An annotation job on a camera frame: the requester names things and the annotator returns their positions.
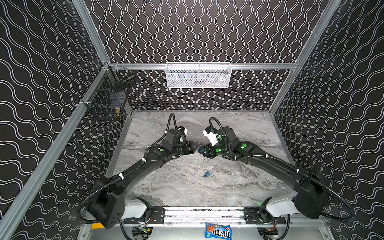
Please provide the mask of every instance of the marble countertop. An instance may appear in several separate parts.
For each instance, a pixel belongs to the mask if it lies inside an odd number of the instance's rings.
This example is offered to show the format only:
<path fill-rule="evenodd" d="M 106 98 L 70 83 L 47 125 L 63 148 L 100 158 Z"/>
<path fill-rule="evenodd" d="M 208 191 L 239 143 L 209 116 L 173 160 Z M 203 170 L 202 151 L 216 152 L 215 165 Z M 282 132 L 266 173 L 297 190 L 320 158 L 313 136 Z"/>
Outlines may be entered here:
<path fill-rule="evenodd" d="M 209 118 L 230 126 L 240 140 L 257 144 L 285 161 L 288 158 L 267 112 L 174 112 L 178 126 L 188 129 L 187 141 L 209 142 L 202 131 Z M 144 155 L 144 149 L 166 128 L 170 112 L 134 112 L 114 174 Z M 203 178 L 206 171 L 213 177 Z M 222 157 L 208 159 L 197 151 L 169 161 L 138 183 L 126 198 L 140 197 L 162 206 L 259 206 L 267 197 L 278 197 L 289 187 L 261 169 Z"/>

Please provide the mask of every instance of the black wallpaper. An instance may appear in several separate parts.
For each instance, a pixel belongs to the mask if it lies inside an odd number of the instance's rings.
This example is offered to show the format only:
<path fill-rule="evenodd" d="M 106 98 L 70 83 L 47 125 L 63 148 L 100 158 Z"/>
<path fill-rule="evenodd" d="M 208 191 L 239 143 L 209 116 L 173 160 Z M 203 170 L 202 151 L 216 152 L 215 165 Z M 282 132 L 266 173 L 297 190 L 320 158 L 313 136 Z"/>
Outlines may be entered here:
<path fill-rule="evenodd" d="M 168 88 L 164 71 L 138 71 L 128 101 L 138 110 L 269 110 L 289 70 L 236 70 L 228 88 Z"/>
<path fill-rule="evenodd" d="M 291 63 L 328 0 L 85 2 L 115 63 Z"/>
<path fill-rule="evenodd" d="M 0 219 L 101 63 L 70 0 L 0 0 Z"/>
<path fill-rule="evenodd" d="M 12 239 L 77 238 L 76 209 L 107 171 L 123 126 L 86 112 Z"/>
<path fill-rule="evenodd" d="M 275 118 L 296 164 L 323 171 L 356 213 L 337 240 L 384 239 L 384 1 L 344 0 Z M 331 197 L 327 212 L 347 209 Z"/>

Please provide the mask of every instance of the m&m's bag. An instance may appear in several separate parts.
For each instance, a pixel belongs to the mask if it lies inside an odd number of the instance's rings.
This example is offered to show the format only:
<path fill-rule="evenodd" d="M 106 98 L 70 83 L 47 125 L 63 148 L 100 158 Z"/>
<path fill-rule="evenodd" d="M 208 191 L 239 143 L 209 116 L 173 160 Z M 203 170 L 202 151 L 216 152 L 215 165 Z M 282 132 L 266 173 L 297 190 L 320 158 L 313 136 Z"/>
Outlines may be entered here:
<path fill-rule="evenodd" d="M 205 238 L 232 239 L 232 229 L 230 226 L 222 226 L 213 223 L 205 223 Z"/>

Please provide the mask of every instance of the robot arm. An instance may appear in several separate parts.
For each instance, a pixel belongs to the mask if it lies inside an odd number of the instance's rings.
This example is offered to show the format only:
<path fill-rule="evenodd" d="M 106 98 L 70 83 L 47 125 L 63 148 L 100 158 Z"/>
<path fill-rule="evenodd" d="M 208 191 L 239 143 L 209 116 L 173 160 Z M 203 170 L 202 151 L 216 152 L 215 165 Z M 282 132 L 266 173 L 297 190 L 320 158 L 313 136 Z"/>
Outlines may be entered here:
<path fill-rule="evenodd" d="M 172 117 L 175 128 L 169 129 Z M 219 124 L 219 129 L 212 126 L 212 120 Z M 171 114 L 165 133 L 154 144 L 147 147 L 141 160 L 118 175 L 109 179 L 101 177 L 96 181 L 93 192 L 80 203 L 76 218 L 82 223 L 101 222 L 105 228 L 113 227 L 124 218 L 141 218 L 143 222 L 148 220 L 151 211 L 148 204 L 138 199 L 124 201 L 124 195 L 146 175 L 168 161 L 182 155 L 193 154 L 198 147 L 194 142 L 186 141 L 186 133 L 184 127 L 177 127 L 175 117 Z M 199 153 L 205 157 L 214 158 L 222 155 L 229 160 L 250 164 L 279 178 L 292 188 L 286 196 L 276 199 L 267 198 L 263 202 L 257 211 L 257 219 L 261 222 L 270 223 L 281 215 L 294 213 L 302 213 L 314 219 L 323 215 L 342 222 L 354 219 L 353 209 L 348 202 L 323 184 L 324 177 L 320 171 L 291 165 L 268 154 L 254 143 L 240 142 L 232 128 L 222 127 L 215 118 L 210 118 L 210 126 L 203 133 L 211 142 L 199 147 Z M 346 205 L 349 210 L 348 217 L 341 218 L 321 212 L 330 193 Z M 87 220 L 80 215 L 84 206 L 96 219 Z"/>
<path fill-rule="evenodd" d="M 297 170 L 294 171 L 286 165 L 276 161 L 276 157 L 268 154 L 256 144 L 249 141 L 240 142 L 232 128 L 227 126 L 223 127 L 223 129 L 226 134 L 227 145 L 232 148 L 231 154 L 233 160 L 238 160 L 245 164 L 258 167 L 282 180 L 293 189 L 287 196 L 278 199 L 268 199 L 268 201 L 264 202 L 263 205 L 265 205 L 265 209 L 269 214 L 273 217 L 278 217 L 284 214 L 295 214 L 300 212 L 303 215 L 314 219 L 317 219 L 320 216 L 321 210 L 328 198 L 328 191 L 325 188 L 307 181 L 305 177 L 296 173 Z M 212 133 L 215 135 L 217 134 L 217 139 L 214 139 L 209 144 L 199 147 L 199 153 L 207 158 L 214 158 L 219 155 L 228 158 L 221 130 L 207 127 L 203 133 L 204 135 L 212 135 Z M 296 168 L 304 172 L 307 171 L 300 167 Z M 324 180 L 320 171 L 311 171 L 308 174 L 311 174 L 321 182 Z M 267 219 L 264 217 L 264 220 L 270 222 L 270 218 L 271 217 Z"/>
<path fill-rule="evenodd" d="M 219 125 L 219 129 L 213 127 L 212 120 Z M 275 217 L 294 213 L 302 213 L 313 219 L 322 215 L 341 222 L 350 222 L 355 218 L 350 204 L 324 184 L 324 176 L 320 171 L 297 167 L 268 154 L 254 143 L 240 142 L 233 129 L 222 127 L 216 118 L 210 118 L 209 123 L 203 133 L 211 143 L 200 147 L 199 153 L 208 158 L 222 155 L 226 159 L 261 168 L 292 188 L 287 196 L 268 198 L 263 202 L 258 211 L 263 222 L 271 222 Z M 322 212 L 329 194 L 335 195 L 348 208 L 349 216 L 342 218 Z"/>
<path fill-rule="evenodd" d="M 125 193 L 129 192 L 145 176 L 159 169 L 165 163 L 182 155 L 193 154 L 197 149 L 197 145 L 193 141 L 186 141 L 185 134 L 187 130 L 182 126 L 176 127 L 175 119 L 175 128 L 168 129 L 172 117 L 174 119 L 173 114 L 169 117 L 164 135 L 147 147 L 141 160 L 120 174 L 111 178 L 103 176 L 95 182 L 93 193 L 82 201 L 76 212 L 76 218 L 80 222 L 100 222 L 105 228 L 111 228 L 120 219 L 140 218 L 145 211 L 150 211 L 138 199 L 125 202 Z M 95 220 L 87 220 L 80 215 L 80 211 L 85 204 L 87 211 L 96 218 Z"/>

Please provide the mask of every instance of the aluminum rail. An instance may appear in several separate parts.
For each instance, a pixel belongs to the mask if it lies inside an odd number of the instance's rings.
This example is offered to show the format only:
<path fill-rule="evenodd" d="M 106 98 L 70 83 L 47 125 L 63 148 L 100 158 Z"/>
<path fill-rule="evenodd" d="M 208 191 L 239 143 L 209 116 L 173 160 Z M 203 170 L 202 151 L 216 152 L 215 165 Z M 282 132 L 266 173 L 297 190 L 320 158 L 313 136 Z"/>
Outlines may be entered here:
<path fill-rule="evenodd" d="M 129 70 L 165 70 L 165 63 L 111 63 Z M 233 70 L 296 69 L 296 63 L 231 63 Z"/>
<path fill-rule="evenodd" d="M 323 34 L 325 28 L 327 27 L 328 23 L 330 22 L 333 14 L 336 12 L 338 7 L 340 6 L 341 0 L 330 0 L 328 4 L 326 5 L 324 11 L 321 13 L 321 16 L 314 27 L 310 37 L 308 38 L 307 42 L 305 43 L 299 57 L 296 59 L 297 68 L 295 70 L 291 70 L 286 78 L 286 80 L 283 83 L 283 86 L 281 87 L 279 93 L 277 94 L 277 97 L 275 98 L 275 101 L 272 103 L 270 108 L 270 113 L 274 115 L 280 106 L 280 103 L 283 101 L 286 93 L 288 92 L 289 88 L 293 84 L 294 80 L 296 79 L 297 75 L 301 71 L 304 63 L 307 62 L 308 57 L 310 56 L 312 50 L 316 46 L 317 42 L 319 41 L 321 35 Z"/>

